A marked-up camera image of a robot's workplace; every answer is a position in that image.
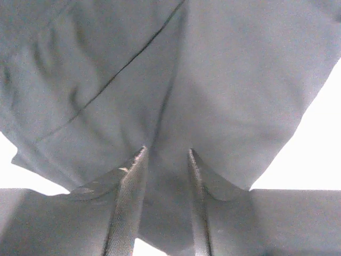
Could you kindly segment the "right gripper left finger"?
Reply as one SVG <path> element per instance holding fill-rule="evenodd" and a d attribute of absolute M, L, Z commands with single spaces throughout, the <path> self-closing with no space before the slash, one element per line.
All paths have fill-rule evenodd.
<path fill-rule="evenodd" d="M 132 255 L 148 149 L 68 194 L 1 190 L 1 255 Z"/>

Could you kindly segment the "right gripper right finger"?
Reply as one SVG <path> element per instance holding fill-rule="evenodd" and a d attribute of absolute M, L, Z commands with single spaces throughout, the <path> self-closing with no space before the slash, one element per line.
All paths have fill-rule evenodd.
<path fill-rule="evenodd" d="M 195 255 L 340 255 L 340 191 L 243 190 L 188 152 Z"/>

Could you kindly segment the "black shorts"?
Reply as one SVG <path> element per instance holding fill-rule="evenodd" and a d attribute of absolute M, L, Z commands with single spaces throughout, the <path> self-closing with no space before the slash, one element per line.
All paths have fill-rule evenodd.
<path fill-rule="evenodd" d="M 195 255 L 188 152 L 243 190 L 340 58 L 340 1 L 1 1 L 1 132 L 69 191 L 148 149 L 136 238 Z"/>

